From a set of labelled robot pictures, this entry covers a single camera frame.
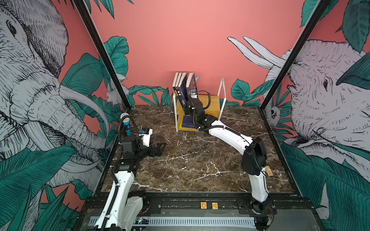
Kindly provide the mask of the illustrated magazine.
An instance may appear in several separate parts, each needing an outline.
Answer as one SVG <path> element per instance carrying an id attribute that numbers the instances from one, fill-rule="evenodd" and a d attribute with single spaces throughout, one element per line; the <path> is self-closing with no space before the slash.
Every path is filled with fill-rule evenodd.
<path id="1" fill-rule="evenodd" d="M 197 80 L 194 73 L 189 73 L 186 82 L 186 91 L 188 98 L 192 99 L 198 98 L 198 89 L 196 81 Z"/>
<path id="2" fill-rule="evenodd" d="M 182 83 L 182 89 L 183 89 L 183 91 L 184 91 L 184 96 L 185 96 L 185 98 L 186 98 L 186 104 L 187 104 L 186 82 L 187 82 L 187 73 L 186 73 L 186 77 L 184 78 L 183 83 Z"/>

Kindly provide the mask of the navy book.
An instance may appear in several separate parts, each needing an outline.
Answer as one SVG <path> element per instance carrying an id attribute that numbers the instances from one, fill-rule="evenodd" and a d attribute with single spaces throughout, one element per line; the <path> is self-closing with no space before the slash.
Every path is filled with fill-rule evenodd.
<path id="1" fill-rule="evenodd" d="M 192 117 L 190 115 L 183 116 L 181 127 L 183 129 L 196 129 L 192 122 Z"/>

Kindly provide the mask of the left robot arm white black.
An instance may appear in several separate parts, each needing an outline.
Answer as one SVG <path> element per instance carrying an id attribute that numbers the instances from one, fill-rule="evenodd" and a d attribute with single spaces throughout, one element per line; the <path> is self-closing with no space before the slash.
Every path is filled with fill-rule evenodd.
<path id="1" fill-rule="evenodd" d="M 150 136 L 125 136 L 119 139 L 120 159 L 109 169 L 113 185 L 106 204 L 94 224 L 93 231 L 130 231 L 139 214 L 146 213 L 150 204 L 145 192 L 130 192 L 140 162 L 146 157 L 162 155 L 166 142 L 150 144 Z"/>

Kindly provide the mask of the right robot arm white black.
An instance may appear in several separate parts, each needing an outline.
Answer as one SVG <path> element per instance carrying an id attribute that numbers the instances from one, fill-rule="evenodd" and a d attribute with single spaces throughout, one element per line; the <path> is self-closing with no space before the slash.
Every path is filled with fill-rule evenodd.
<path id="1" fill-rule="evenodd" d="M 186 115 L 191 115 L 193 126 L 198 130 L 214 136 L 238 151 L 242 155 L 241 167 L 248 174 L 251 184 L 251 201 L 247 206 L 257 216 L 254 224 L 257 230 L 266 231 L 272 225 L 276 208 L 267 187 L 267 153 L 261 138 L 252 138 L 230 128 L 205 110 L 211 105 L 203 106 L 198 98 L 188 95 L 183 107 Z"/>

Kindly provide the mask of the black wolf cover book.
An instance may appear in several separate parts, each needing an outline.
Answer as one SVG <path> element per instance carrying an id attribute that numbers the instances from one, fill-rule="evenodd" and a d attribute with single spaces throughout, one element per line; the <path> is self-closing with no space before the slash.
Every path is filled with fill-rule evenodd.
<path id="1" fill-rule="evenodd" d="M 183 73 L 178 73 L 177 75 L 177 81 L 176 81 L 176 85 L 174 87 L 174 90 L 175 90 L 175 94 L 181 104 L 181 106 L 184 108 L 184 106 L 186 105 L 186 98 L 184 96 L 184 91 L 182 89 L 182 83 L 183 83 L 183 80 L 184 78 L 186 77 L 186 73 L 183 72 Z"/>

